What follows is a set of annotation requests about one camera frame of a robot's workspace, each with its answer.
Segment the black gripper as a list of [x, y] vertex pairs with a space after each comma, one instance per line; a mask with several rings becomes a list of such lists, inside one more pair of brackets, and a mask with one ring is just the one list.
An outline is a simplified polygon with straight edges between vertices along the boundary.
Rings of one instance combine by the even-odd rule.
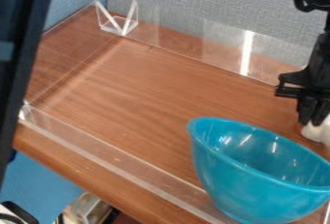
[[299, 122], [306, 125], [311, 119], [311, 123], [319, 126], [330, 114], [330, 65], [319, 68], [307, 66], [302, 70], [282, 73], [278, 76], [275, 95], [301, 98]]

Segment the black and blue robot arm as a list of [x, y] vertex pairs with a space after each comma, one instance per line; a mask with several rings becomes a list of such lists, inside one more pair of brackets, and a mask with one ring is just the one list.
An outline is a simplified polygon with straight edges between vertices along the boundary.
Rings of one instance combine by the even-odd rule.
[[[0, 0], [0, 187], [51, 1]], [[298, 100], [302, 125], [319, 126], [330, 115], [330, 0], [294, 0], [294, 5], [303, 13], [326, 12], [326, 26], [306, 68], [278, 76], [275, 94]]]

